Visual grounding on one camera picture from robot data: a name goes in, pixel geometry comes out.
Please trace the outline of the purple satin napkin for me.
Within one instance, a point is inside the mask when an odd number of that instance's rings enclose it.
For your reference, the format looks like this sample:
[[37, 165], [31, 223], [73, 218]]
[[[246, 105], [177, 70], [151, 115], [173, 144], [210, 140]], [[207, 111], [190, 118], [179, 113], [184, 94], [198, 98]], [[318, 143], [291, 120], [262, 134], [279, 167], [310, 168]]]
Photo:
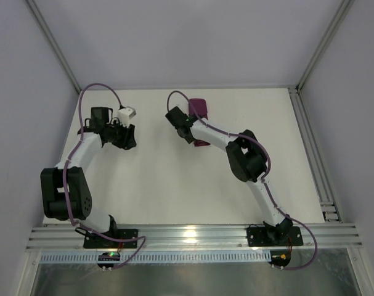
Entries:
[[[194, 116], [195, 113], [193, 111], [195, 109], [197, 111], [197, 114], [201, 118], [208, 118], [208, 109], [207, 109], [207, 104], [204, 99], [200, 98], [192, 98], [189, 100], [189, 116]], [[202, 141], [202, 140], [194, 140], [193, 142], [195, 147], [204, 147], [204, 146], [209, 146], [210, 143]]]

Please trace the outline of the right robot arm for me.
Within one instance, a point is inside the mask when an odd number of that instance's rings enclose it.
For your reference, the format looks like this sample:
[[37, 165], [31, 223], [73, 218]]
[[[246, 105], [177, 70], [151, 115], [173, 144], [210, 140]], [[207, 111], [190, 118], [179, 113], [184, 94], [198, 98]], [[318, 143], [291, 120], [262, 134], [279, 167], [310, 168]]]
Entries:
[[263, 225], [246, 229], [250, 247], [291, 246], [300, 242], [300, 231], [282, 210], [270, 192], [266, 178], [270, 160], [266, 151], [249, 130], [241, 134], [223, 131], [208, 120], [188, 116], [179, 107], [165, 115], [178, 135], [189, 144], [204, 141], [223, 150], [234, 176], [245, 183], [256, 199], [263, 216]]

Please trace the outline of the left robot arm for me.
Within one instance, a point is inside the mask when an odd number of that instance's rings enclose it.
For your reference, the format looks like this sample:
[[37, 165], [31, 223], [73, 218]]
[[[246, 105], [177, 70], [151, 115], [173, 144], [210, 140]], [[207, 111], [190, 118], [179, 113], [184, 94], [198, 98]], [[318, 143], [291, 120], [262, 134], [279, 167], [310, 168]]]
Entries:
[[91, 116], [79, 121], [74, 148], [55, 167], [45, 168], [40, 174], [45, 217], [69, 221], [101, 239], [120, 241], [114, 217], [94, 208], [85, 172], [106, 144], [123, 150], [137, 145], [135, 126], [131, 124], [135, 115], [132, 107], [120, 107], [117, 111], [93, 107]]

